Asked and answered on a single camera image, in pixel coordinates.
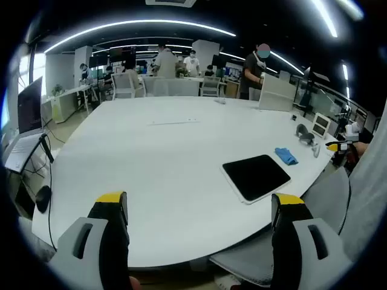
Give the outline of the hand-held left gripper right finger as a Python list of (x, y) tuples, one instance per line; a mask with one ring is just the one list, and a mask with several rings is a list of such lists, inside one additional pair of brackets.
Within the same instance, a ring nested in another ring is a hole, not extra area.
[(305, 202), (272, 194), (271, 289), (330, 289), (353, 265), (339, 235)]

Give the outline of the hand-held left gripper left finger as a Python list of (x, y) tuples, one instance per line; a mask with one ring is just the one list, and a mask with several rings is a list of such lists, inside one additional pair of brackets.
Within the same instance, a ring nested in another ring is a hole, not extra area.
[(50, 269), (69, 289), (129, 289), (126, 192), (99, 197), (58, 240)]

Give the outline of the person's right hand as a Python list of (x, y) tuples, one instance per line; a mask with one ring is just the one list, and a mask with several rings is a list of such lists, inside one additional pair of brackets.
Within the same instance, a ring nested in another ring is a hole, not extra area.
[(353, 146), (354, 146), (353, 154), (358, 158), (360, 158), (367, 150), (369, 144), (363, 143), (363, 142), (355, 142), (353, 143)]

